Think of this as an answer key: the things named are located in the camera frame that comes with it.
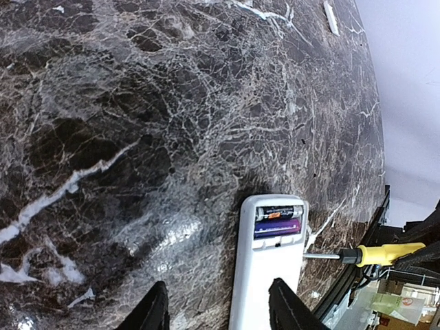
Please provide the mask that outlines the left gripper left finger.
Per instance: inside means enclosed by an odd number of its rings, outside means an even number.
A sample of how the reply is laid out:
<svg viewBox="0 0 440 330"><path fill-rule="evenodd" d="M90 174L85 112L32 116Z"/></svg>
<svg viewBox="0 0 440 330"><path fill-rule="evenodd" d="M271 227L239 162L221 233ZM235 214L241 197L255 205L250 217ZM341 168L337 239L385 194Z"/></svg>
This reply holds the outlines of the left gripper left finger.
<svg viewBox="0 0 440 330"><path fill-rule="evenodd" d="M165 282L157 281L116 329L169 330L170 314Z"/></svg>

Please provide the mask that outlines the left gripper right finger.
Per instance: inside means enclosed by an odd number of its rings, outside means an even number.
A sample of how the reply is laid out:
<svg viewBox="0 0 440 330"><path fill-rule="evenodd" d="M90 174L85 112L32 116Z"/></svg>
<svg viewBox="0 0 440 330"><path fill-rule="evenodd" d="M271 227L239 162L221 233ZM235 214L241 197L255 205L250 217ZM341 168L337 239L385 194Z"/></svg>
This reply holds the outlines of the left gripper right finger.
<svg viewBox="0 0 440 330"><path fill-rule="evenodd" d="M329 330L281 278L269 288L269 324L278 330Z"/></svg>

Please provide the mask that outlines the yellow handled screwdriver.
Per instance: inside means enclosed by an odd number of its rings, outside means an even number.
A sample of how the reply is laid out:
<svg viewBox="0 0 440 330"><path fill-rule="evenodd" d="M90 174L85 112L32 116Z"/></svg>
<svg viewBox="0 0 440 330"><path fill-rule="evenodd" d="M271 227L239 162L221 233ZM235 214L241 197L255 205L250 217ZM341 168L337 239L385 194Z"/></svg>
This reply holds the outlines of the yellow handled screwdriver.
<svg viewBox="0 0 440 330"><path fill-rule="evenodd" d="M376 247L359 245L341 249L336 254L303 254L306 259L330 259L342 264L364 267L366 265L390 266L397 259L413 254L426 246L423 243L384 244Z"/></svg>

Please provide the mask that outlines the white battery cover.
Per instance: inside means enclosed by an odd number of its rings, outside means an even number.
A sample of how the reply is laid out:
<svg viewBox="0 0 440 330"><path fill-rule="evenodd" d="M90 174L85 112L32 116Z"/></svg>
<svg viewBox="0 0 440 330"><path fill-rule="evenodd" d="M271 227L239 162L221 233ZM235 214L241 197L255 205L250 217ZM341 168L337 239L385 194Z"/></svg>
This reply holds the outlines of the white battery cover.
<svg viewBox="0 0 440 330"><path fill-rule="evenodd" d="M326 14L331 33L336 36L339 36L340 33L339 33L339 29L338 29L338 23L336 21L336 16L334 14L333 7L331 6L331 4L328 1L324 1L323 7L324 7L324 12Z"/></svg>

